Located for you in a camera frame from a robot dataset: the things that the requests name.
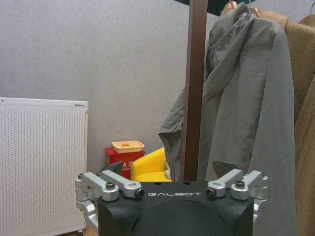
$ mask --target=clothing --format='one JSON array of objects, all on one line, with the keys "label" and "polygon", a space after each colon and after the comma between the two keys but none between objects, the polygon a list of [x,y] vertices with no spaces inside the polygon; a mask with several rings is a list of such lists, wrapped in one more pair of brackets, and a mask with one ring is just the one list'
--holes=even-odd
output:
[{"label": "clothing", "polygon": [[302,20],[299,21],[299,24],[315,28],[315,14],[304,17]]},{"label": "clothing", "polygon": [[[183,91],[160,130],[172,178],[179,179]],[[294,94],[288,43],[279,24],[245,4],[213,26],[205,61],[198,178],[217,179],[213,161],[269,177],[255,236],[295,236]]]},{"label": "clothing", "polygon": [[295,94],[296,211],[299,236],[315,228],[315,29],[267,11],[263,18],[284,28],[290,48]]}]

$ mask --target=red fire extinguisher box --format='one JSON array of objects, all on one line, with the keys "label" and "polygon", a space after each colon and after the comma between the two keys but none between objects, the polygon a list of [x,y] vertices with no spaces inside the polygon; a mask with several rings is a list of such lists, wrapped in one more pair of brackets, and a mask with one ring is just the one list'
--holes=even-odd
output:
[{"label": "red fire extinguisher box", "polygon": [[112,147],[105,148],[106,163],[112,164],[116,162],[123,162],[123,171],[121,176],[130,179],[130,169],[133,161],[144,156],[144,150],[138,152],[118,153]]}]

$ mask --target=yellow chair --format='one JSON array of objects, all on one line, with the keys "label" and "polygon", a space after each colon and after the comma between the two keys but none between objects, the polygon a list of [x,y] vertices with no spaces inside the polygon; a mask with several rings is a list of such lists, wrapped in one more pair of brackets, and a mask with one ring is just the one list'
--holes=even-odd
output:
[{"label": "yellow chair", "polygon": [[160,148],[137,160],[131,165],[131,180],[138,182],[171,182],[165,175],[166,158]]}]

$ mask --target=brown coat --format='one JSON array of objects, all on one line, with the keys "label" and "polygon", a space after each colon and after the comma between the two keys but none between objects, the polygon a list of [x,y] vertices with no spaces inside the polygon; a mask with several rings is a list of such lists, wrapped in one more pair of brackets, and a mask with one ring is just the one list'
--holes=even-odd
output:
[{"label": "brown coat", "polygon": [[274,12],[287,35],[294,83],[296,212],[299,236],[315,236],[315,29]]}]

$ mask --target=brown wooden post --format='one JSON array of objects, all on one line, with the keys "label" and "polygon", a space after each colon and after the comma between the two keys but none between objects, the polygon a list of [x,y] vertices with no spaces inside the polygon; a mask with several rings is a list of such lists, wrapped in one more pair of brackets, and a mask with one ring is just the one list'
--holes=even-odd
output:
[{"label": "brown wooden post", "polygon": [[207,0],[190,0],[186,67],[186,103],[182,139],[182,180],[196,181],[202,103]]}]

